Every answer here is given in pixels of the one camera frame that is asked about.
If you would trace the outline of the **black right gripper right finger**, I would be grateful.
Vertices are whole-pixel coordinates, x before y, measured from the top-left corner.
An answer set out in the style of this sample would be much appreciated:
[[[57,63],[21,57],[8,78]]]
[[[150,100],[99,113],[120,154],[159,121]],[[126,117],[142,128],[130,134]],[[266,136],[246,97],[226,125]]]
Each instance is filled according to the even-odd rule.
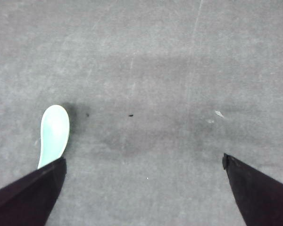
[[[283,226],[283,183],[226,153],[222,164],[245,224]]]

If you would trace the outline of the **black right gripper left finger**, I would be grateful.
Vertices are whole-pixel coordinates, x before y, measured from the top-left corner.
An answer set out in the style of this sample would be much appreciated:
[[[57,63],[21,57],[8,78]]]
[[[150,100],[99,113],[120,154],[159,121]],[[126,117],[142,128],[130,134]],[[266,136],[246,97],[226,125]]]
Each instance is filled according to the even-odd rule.
[[[0,226],[44,226],[67,173],[64,157],[0,189]]]

